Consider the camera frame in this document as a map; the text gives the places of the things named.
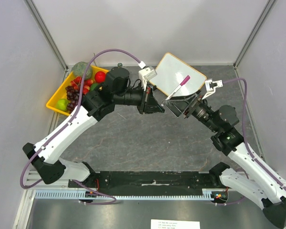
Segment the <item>pink capped whiteboard marker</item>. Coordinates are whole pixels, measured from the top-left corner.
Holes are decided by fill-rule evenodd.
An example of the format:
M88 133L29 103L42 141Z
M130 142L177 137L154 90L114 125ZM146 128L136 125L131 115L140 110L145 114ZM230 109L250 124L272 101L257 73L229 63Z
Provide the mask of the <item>pink capped whiteboard marker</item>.
M190 76L186 76L181 83L168 95L168 97L161 103L161 106L164 106L164 102L170 100L188 81L190 80Z

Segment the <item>wood framed whiteboard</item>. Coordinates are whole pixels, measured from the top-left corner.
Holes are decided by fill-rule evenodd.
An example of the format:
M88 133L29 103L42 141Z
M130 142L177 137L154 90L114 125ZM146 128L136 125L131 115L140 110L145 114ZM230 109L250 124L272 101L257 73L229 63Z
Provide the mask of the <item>wood framed whiteboard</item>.
M171 92L187 77L189 81L178 90L175 96L187 96L200 90L207 77L171 53L166 53L155 68L157 75L150 83L165 95Z

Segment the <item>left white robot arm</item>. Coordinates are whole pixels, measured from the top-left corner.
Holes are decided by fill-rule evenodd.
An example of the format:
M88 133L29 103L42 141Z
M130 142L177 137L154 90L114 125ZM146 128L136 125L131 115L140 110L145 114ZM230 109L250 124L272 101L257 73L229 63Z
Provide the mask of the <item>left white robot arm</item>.
M37 170L41 181L52 184L59 179L75 179L84 187L94 185L95 176L87 163L60 158L65 149L84 131L114 111L116 105L136 106L140 114L164 113L153 96L148 80L157 73L153 67L139 71L140 83L130 86L129 71L114 67L105 81L82 98L73 112L47 137L36 144L27 143L22 150Z

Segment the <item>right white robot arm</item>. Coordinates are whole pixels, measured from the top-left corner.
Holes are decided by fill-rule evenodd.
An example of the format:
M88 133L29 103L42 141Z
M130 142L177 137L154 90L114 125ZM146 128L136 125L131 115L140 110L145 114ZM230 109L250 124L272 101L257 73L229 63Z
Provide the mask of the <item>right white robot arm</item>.
M224 163L212 168L209 175L211 186L230 187L261 208L264 216L277 228L286 227L286 180L275 172L246 142L235 125L239 123L236 110L229 105L222 105L213 111L197 91L188 96L172 97L164 100L163 105L176 117L195 117L209 128L216 149L236 162L250 176L240 178L237 173Z

